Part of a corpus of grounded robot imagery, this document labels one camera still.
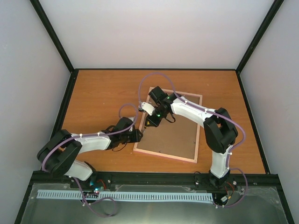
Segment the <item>pink picture frame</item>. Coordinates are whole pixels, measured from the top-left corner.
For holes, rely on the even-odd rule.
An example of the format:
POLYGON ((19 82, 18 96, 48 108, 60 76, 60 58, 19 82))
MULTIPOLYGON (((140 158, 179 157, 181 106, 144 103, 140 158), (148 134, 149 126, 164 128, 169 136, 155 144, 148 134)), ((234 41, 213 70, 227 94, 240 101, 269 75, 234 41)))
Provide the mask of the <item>pink picture frame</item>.
POLYGON ((139 130, 143 137, 134 144, 134 152, 197 163, 200 125, 180 115, 174 115, 176 121, 170 123, 171 115, 168 115, 158 127, 145 128, 147 115, 142 114, 139 130))

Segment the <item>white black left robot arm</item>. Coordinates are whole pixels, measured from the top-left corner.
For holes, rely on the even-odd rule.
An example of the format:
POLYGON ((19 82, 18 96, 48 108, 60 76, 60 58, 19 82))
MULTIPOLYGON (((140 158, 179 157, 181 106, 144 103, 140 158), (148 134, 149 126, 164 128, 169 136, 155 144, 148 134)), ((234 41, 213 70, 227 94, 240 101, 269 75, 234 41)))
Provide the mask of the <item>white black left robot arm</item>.
POLYGON ((70 176, 87 188, 96 185, 97 176, 88 162, 77 160, 79 154, 95 150, 110 150, 120 144, 137 143, 143 133, 135 128, 134 119, 122 117, 116 125, 92 134, 72 134, 65 129, 58 131, 38 152, 42 170, 52 177, 70 176))

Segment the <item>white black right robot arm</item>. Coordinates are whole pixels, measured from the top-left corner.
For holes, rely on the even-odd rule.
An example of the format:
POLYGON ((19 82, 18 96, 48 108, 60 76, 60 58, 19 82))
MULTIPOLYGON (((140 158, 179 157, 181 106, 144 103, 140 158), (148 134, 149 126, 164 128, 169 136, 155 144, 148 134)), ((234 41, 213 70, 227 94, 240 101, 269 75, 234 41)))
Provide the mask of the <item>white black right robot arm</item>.
POLYGON ((212 150, 212 165, 209 170, 210 184, 218 189, 229 176, 229 158, 238 131, 226 109, 209 109, 200 106, 174 92, 167 94, 159 86, 149 92, 156 104, 139 102, 139 111, 146 112, 145 127, 158 127, 169 114, 185 117, 204 128, 206 143, 212 150))

